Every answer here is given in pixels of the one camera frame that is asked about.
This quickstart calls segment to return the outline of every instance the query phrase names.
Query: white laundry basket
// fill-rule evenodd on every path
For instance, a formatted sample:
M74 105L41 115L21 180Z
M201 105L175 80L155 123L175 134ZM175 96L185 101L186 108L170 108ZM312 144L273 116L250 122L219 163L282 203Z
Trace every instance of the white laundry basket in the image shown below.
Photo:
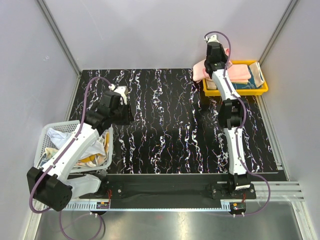
M38 167L40 163L40 158L45 152L45 148L56 148L55 145L51 142L50 138L47 135L48 129L53 128L54 130L58 130L63 133L72 133L77 125L80 122L78 120L75 121L63 121L63 122L56 122L46 125L41 132L40 139L38 142L38 146L36 148L35 157L34 157L34 166ZM114 129L112 126L108 129L109 132L109 147L108 147L108 157L107 160L101 165L97 167L82 167L78 169L72 169L70 173L82 173L88 171L96 171L101 169L107 169L111 162L112 162L112 154L114 149Z

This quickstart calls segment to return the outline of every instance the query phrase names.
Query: white cloth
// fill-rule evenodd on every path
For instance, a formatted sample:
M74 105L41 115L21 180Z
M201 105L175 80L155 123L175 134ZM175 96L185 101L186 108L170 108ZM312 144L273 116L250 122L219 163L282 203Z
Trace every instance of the white cloth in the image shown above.
M206 83L206 88L207 89L209 89L209 90L217 90L217 85L215 84L214 81L206 79L205 83Z
M260 87L266 81L264 78L264 75L262 74L262 71L260 68L260 63L256 61L255 63L252 63L249 66L249 68L252 72L254 83L255 83L256 87L257 88Z
M61 149L63 145L68 141L72 133L69 132L60 132L54 130L53 128L49 128L47 133L51 142L58 148ZM90 157L94 154L101 154L103 156L106 155L104 143L100 141L95 141L91 146L89 146L86 151L82 154L80 160Z

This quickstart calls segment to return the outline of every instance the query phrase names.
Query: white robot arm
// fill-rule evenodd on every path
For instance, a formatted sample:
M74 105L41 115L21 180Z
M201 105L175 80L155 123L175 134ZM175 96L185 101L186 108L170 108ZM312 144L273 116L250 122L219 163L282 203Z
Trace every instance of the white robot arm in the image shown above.
M81 127L78 124L63 147L41 168L32 167L27 173L29 190L32 192L39 178L47 172L36 188L33 198L48 207L61 211L71 199L85 194L96 193L101 180L91 174L68 179L69 174L81 155L91 146L111 124L128 125L133 121L130 104L127 101L128 89L119 86L113 91L106 91L99 103L91 107L85 114Z
M228 57L224 48L213 35L207 41L207 56L205 60L206 72L212 76L223 101L218 115L219 125L224 129L229 153L229 185L232 190L248 189L250 180L248 173L241 163L245 164L243 148L243 130L241 122L244 117L243 106L240 104L240 95L233 87L225 66Z

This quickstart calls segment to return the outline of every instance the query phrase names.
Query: metal floor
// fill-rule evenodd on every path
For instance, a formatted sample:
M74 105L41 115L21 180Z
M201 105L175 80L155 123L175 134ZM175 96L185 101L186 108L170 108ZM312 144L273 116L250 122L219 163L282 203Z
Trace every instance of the metal floor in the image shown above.
M247 213L259 209L257 202L247 203ZM62 224L71 223L84 211L65 211ZM293 207L289 202L270 202L254 216L233 218L225 212L107 212L106 230L97 240L302 240ZM82 218L65 231L73 239L90 239L99 228L99 220ZM59 230L58 213L43 214L36 240L65 239Z

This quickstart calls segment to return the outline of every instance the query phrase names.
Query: red wire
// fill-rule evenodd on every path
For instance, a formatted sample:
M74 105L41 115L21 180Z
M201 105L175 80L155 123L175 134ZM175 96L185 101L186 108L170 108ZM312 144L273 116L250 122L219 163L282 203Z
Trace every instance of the red wire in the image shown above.
M244 194L243 194L243 200L242 200L242 203L244 203L244 202L245 202L245 200L246 200L246 194L244 193Z
M110 200L111 200L111 196L112 196L112 191L111 191L111 189L108 189L108 190L107 190L107 193L108 193L108 198L109 198L108 203L109 203L109 208L110 208Z

